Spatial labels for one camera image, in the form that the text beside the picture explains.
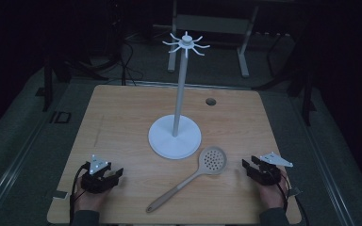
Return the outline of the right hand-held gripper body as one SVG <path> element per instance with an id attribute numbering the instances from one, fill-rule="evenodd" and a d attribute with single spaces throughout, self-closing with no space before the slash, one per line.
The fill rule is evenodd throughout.
<path id="1" fill-rule="evenodd" d="M 249 173 L 246 172 L 246 174 L 255 182 L 263 186 L 272 186 L 280 182 L 281 170 L 279 169 L 279 166 L 290 168 L 293 166 L 291 162 L 274 152 L 260 155 L 258 158 L 261 160 L 261 164 L 256 165 L 256 169 L 249 163 L 251 170 Z"/>

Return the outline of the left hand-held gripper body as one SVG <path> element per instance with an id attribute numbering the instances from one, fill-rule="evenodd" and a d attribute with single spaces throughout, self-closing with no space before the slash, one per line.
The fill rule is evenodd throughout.
<path id="1" fill-rule="evenodd" d="M 102 170 L 107 163 L 108 161 L 93 154 L 90 162 L 86 163 L 87 171 L 82 175 L 81 187 L 90 193 L 98 194 L 116 186 L 120 178 L 111 178 L 113 173 L 106 176 L 106 172 L 110 170 Z"/>

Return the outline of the beige slotted spoon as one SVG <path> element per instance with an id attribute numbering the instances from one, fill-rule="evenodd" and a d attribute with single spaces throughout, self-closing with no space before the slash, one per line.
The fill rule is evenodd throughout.
<path id="1" fill-rule="evenodd" d="M 227 156 L 223 149 L 211 146 L 203 149 L 198 157 L 198 168 L 191 176 L 186 178 L 177 186 L 173 187 L 162 196 L 151 202 L 147 208 L 147 213 L 156 211 L 161 205 L 167 202 L 183 187 L 201 175 L 218 175 L 224 172 L 227 165 Z"/>

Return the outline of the white hook rack stand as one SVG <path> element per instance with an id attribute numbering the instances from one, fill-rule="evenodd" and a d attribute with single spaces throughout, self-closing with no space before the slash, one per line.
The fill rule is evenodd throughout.
<path id="1" fill-rule="evenodd" d="M 181 38 L 171 35 L 173 42 L 164 41 L 164 44 L 173 49 L 170 54 L 181 53 L 176 92 L 175 109 L 172 115 L 166 115 L 157 119 L 150 127 L 148 141 L 153 151 L 167 159 L 178 160 L 193 155 L 199 148 L 202 133 L 198 124 L 181 114 L 184 102 L 189 52 L 198 56 L 204 56 L 197 48 L 206 49 L 209 45 L 199 45 L 203 37 L 194 39 L 188 31 Z"/>

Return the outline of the person's left hand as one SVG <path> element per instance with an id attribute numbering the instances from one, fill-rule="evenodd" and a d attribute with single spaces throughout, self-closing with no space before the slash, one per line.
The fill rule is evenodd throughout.
<path id="1" fill-rule="evenodd" d="M 79 177 L 76 182 L 76 193 L 74 201 L 74 210 L 99 212 L 104 205 L 111 190 L 103 193 L 93 194 L 81 187 L 82 178 Z"/>

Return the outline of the person's right hand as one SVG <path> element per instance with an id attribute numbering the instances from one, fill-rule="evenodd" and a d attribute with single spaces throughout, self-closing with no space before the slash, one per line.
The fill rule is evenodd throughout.
<path id="1" fill-rule="evenodd" d="M 281 180 L 277 185 L 263 186 L 256 185 L 259 191 L 260 200 L 266 209 L 270 208 L 284 208 L 287 203 L 288 182 L 287 174 L 281 172 Z"/>

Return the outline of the black metal stand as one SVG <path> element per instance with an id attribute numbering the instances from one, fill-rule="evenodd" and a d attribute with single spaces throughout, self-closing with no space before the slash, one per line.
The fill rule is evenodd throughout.
<path id="1" fill-rule="evenodd" d="M 107 80 L 106 77 L 97 74 L 93 69 L 85 66 L 83 63 L 70 58 L 69 56 L 51 56 L 48 55 L 44 58 L 43 78 L 44 85 L 38 90 L 38 94 L 44 97 L 44 106 L 42 111 L 46 112 L 51 103 L 53 102 L 53 73 L 56 74 L 57 79 L 61 82 L 69 82 L 71 79 L 67 68 L 72 67 L 81 71 L 88 77 L 95 80 Z"/>
<path id="2" fill-rule="evenodd" d="M 313 85 L 313 72 L 310 69 L 309 57 L 304 54 L 304 34 L 295 41 L 295 45 L 283 66 L 272 81 L 253 87 L 253 90 L 270 89 L 282 82 L 289 80 L 287 89 L 289 97 L 297 97 L 301 91 L 303 94 L 302 118 L 307 126 L 310 126 L 310 110 L 312 109 L 311 94 Z"/>

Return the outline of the black rectangular bracket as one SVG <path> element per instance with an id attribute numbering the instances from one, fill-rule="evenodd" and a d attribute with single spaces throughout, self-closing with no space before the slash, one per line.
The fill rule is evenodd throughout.
<path id="1" fill-rule="evenodd" d="M 50 123 L 68 123 L 72 117 L 71 112 L 55 111 L 50 119 Z"/>

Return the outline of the white metal desk frame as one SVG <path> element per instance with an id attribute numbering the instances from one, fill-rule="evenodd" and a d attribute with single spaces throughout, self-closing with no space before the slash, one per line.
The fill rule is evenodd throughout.
<path id="1" fill-rule="evenodd" d="M 247 66 L 247 60 L 245 52 L 248 46 L 249 39 L 253 34 L 253 28 L 255 19 L 258 14 L 259 6 L 254 6 L 250 17 L 248 19 L 237 18 L 224 18 L 204 15 L 191 15 L 180 14 L 177 10 L 178 0 L 173 0 L 173 12 L 172 12 L 172 29 L 171 29 L 171 42 L 168 43 L 170 47 L 170 55 L 167 70 L 170 73 L 175 71 L 176 66 L 176 51 L 181 46 L 185 47 L 184 38 L 177 38 L 176 32 L 178 30 L 184 31 L 199 31 L 199 32 L 211 32 L 222 33 L 231 35 L 242 35 L 244 40 L 242 44 L 237 48 L 237 57 L 239 60 L 239 67 L 242 77 L 249 77 L 250 73 Z"/>

